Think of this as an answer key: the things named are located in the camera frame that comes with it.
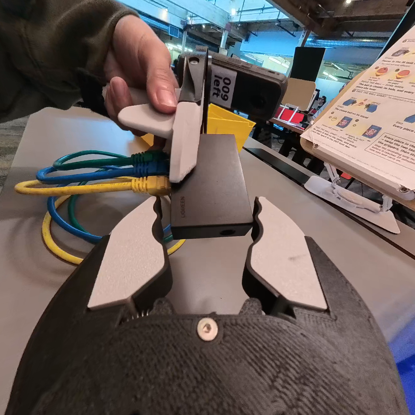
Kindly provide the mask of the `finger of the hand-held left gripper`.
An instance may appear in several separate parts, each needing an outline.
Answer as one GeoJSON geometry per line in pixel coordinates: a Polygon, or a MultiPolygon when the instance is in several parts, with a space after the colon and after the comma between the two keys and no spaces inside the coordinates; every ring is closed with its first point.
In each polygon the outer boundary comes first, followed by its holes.
{"type": "Polygon", "coordinates": [[[160,113],[151,104],[145,103],[123,108],[118,114],[118,121],[130,129],[171,140],[175,115],[160,113]]]}
{"type": "Polygon", "coordinates": [[[179,102],[173,122],[169,181],[180,183],[196,166],[203,104],[179,102]]]}

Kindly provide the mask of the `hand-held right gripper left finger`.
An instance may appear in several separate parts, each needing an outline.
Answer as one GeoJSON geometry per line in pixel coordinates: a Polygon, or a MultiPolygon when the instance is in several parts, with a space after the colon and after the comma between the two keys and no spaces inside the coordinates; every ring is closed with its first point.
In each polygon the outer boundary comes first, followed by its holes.
{"type": "Polygon", "coordinates": [[[173,276],[163,242],[161,199],[151,196],[111,231],[88,308],[126,305],[147,312],[172,288],[173,276]]]}

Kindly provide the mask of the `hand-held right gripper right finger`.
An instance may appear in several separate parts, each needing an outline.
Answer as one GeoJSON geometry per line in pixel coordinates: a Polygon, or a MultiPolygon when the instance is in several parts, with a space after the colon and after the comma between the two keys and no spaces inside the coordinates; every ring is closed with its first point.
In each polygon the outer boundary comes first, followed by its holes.
{"type": "Polygon", "coordinates": [[[259,300],[263,314],[328,311],[305,234],[263,196],[254,201],[251,237],[242,288],[259,300]]]}

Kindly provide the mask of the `black network switch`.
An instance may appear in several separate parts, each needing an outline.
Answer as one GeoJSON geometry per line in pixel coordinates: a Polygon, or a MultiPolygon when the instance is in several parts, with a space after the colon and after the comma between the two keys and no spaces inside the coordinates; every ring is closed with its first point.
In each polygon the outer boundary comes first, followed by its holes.
{"type": "Polygon", "coordinates": [[[202,134],[195,168],[171,184],[175,240],[245,236],[253,215],[233,134],[202,134]]]}

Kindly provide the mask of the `person's left hand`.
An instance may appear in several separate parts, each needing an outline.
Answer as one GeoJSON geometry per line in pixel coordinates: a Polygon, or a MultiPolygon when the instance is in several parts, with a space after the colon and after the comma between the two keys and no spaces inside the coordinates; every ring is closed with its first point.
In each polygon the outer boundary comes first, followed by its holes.
{"type": "Polygon", "coordinates": [[[150,103],[165,114],[178,104],[178,83],[171,70],[171,56],[154,31],[135,15],[121,18],[114,29],[104,63],[108,86],[105,107],[110,119],[122,130],[119,112],[133,105],[129,87],[146,90],[150,103]]]}

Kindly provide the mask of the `yellow plastic bin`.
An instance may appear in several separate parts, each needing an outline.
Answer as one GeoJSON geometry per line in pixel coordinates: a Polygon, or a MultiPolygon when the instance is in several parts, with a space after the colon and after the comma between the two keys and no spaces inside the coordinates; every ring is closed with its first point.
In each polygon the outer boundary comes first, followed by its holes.
{"type": "MultiPolygon", "coordinates": [[[[182,110],[179,111],[179,114],[182,114],[188,121],[193,121],[194,116],[196,121],[201,121],[203,119],[203,109],[193,103],[183,102],[182,110]]],[[[234,135],[239,153],[255,126],[255,122],[247,120],[244,117],[238,116],[233,112],[227,111],[214,104],[208,106],[207,119],[207,133],[234,135]]]]}

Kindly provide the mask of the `tan backing board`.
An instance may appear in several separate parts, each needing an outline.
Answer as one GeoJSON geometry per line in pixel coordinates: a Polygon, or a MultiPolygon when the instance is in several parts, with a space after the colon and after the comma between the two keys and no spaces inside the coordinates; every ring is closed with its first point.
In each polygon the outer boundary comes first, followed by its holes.
{"type": "Polygon", "coordinates": [[[413,190],[402,191],[403,187],[400,184],[396,184],[377,173],[373,173],[364,167],[358,166],[355,163],[328,151],[327,149],[313,144],[311,141],[308,141],[305,138],[300,138],[300,144],[307,153],[319,158],[326,163],[329,163],[330,165],[343,172],[350,174],[353,178],[368,185],[381,194],[391,197],[393,200],[397,201],[408,209],[412,211],[415,210],[414,196],[411,195],[411,193],[414,193],[413,190]]]}
{"type": "Polygon", "coordinates": [[[315,93],[315,82],[289,77],[281,105],[298,107],[307,111],[315,93]]]}

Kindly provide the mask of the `black upright panel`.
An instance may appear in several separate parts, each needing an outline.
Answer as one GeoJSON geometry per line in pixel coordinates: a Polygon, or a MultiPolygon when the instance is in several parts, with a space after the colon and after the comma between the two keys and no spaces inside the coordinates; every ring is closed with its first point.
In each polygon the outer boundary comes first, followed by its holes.
{"type": "Polygon", "coordinates": [[[289,77],[315,82],[326,48],[296,47],[289,77]]]}

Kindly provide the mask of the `white sheet stand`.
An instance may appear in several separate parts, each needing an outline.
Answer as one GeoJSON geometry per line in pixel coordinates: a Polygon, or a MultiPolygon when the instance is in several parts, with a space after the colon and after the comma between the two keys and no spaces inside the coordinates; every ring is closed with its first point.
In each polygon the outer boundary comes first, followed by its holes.
{"type": "Polygon", "coordinates": [[[373,225],[382,228],[392,234],[400,234],[394,214],[391,212],[393,200],[387,195],[382,196],[382,203],[376,203],[362,195],[351,192],[339,185],[340,176],[333,165],[324,163],[330,180],[319,176],[310,177],[304,184],[304,188],[353,215],[356,215],[373,225]]]}

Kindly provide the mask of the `printed instruction sheet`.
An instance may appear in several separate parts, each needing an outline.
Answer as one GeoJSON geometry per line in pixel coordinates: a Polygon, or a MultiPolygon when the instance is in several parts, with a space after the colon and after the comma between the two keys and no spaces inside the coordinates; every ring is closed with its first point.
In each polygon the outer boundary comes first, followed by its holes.
{"type": "Polygon", "coordinates": [[[302,134],[314,154],[406,201],[415,189],[415,29],[350,81],[302,134]]]}

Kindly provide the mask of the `blue plastic bin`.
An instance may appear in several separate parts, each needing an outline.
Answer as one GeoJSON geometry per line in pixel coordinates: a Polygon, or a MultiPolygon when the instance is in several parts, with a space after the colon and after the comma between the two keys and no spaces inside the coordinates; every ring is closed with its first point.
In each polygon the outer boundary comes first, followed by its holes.
{"type": "Polygon", "coordinates": [[[410,414],[415,414],[415,319],[389,342],[410,414]]]}

